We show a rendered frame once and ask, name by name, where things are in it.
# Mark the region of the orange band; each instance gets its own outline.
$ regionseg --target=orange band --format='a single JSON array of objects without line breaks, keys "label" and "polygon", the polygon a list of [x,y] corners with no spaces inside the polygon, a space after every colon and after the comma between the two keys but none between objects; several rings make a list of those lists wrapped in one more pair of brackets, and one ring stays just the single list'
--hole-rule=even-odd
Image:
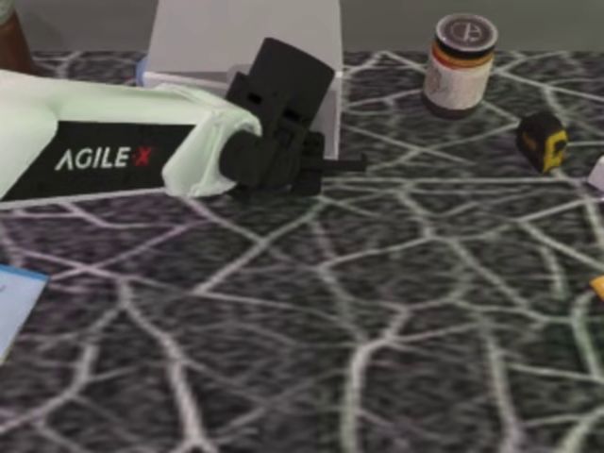
[{"label": "orange band", "polygon": [[435,57],[443,66],[451,69],[455,68],[476,68],[488,63],[495,56],[495,52],[491,52],[480,59],[454,59],[443,52],[437,44],[432,45],[432,56]]}]

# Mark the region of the black marble table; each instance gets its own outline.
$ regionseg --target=black marble table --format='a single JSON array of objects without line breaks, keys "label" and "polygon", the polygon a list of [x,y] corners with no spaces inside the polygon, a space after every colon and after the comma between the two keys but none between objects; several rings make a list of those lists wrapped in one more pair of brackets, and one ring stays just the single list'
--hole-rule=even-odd
[{"label": "black marble table", "polygon": [[[40,54],[132,83],[138,54]],[[349,54],[340,176],[242,209],[167,196],[0,212],[53,276],[0,368],[2,453],[604,451],[604,55],[509,53],[476,116],[421,107],[421,54]],[[514,150],[551,108],[563,171]]]}]

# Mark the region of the orange object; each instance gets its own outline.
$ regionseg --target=orange object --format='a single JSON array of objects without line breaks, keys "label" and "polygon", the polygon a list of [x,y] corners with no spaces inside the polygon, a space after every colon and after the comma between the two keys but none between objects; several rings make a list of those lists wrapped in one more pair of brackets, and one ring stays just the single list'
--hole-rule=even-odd
[{"label": "orange object", "polygon": [[599,295],[600,299],[604,300],[604,276],[594,278],[589,282],[589,284],[594,289],[596,294]]},{"label": "orange object", "polygon": [[29,45],[12,0],[0,0],[0,69],[35,74]]}]

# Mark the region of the jar lid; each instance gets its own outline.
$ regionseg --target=jar lid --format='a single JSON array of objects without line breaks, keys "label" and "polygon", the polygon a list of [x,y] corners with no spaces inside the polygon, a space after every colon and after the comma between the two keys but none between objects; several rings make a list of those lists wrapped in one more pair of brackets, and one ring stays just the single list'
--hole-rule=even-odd
[{"label": "jar lid", "polygon": [[436,38],[452,49],[480,52],[495,47],[497,28],[477,14],[450,14],[436,25]]}]

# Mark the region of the white card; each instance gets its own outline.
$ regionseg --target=white card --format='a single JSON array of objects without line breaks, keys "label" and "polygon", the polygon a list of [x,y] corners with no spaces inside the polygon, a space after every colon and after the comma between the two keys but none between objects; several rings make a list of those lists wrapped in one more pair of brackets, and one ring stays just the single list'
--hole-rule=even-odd
[{"label": "white card", "polygon": [[0,265],[0,364],[47,282],[44,274]]}]

